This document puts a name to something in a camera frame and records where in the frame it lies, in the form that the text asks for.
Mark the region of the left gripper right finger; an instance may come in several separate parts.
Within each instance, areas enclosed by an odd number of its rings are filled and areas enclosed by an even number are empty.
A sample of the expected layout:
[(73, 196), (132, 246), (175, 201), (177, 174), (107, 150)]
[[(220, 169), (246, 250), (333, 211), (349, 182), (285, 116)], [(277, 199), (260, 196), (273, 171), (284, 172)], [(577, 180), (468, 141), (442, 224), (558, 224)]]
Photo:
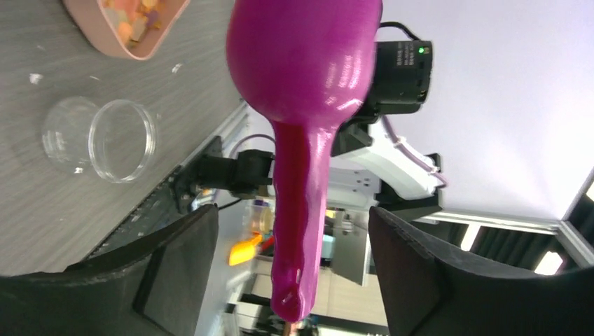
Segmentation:
[(391, 335), (592, 335), (593, 268), (552, 276), (461, 250), (373, 207), (368, 233)]

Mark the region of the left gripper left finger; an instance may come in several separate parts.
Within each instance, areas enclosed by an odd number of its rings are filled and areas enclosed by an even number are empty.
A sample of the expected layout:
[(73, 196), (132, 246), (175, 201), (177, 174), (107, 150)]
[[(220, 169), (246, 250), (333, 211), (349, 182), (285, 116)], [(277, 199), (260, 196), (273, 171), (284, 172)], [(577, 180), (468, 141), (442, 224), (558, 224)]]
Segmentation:
[(125, 246), (1, 278), (2, 335), (193, 335), (219, 233), (202, 206)]

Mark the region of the magenta plastic scoop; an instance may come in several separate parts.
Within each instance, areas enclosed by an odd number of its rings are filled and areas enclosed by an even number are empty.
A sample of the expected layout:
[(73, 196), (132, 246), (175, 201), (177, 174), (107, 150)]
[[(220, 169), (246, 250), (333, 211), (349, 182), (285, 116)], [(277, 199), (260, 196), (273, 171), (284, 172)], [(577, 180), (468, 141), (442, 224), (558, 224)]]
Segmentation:
[(290, 323), (315, 304), (331, 146), (368, 94), (381, 13), (381, 1), (246, 0), (233, 6), (229, 72), (275, 135), (270, 306)]

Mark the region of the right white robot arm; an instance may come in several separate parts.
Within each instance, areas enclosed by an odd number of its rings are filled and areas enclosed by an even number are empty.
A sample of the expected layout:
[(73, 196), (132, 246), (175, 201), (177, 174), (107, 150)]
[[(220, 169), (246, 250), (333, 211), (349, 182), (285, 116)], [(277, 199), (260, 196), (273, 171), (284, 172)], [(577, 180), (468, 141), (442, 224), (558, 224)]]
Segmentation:
[[(355, 209), (376, 203), (407, 221), (439, 212), (441, 190), (446, 187), (439, 155), (417, 152), (389, 122), (390, 115), (420, 110), (427, 98), (432, 65), (430, 41), (380, 42), (367, 100), (320, 152), (309, 148), (304, 131), (294, 127), (279, 133), (285, 145), (277, 146), (274, 153), (245, 150), (230, 157), (204, 156), (198, 165), (199, 184), (246, 198), (278, 180), (302, 195), (302, 182), (327, 177), (329, 160), (341, 158), (361, 165), (380, 184), (369, 195), (355, 197), (346, 190), (346, 183), (334, 181), (327, 196), (330, 207)], [(272, 178), (269, 168), (274, 169)]]

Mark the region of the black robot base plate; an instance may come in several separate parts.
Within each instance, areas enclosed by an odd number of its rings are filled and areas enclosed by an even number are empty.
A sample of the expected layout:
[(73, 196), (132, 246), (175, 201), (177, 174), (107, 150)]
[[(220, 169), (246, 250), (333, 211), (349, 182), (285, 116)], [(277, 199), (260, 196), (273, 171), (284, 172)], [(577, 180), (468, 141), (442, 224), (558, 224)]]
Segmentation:
[(86, 258), (95, 258), (125, 246), (188, 214), (191, 203), (199, 194), (200, 162), (205, 157), (221, 157), (222, 149), (220, 136), (203, 144), (162, 180)]

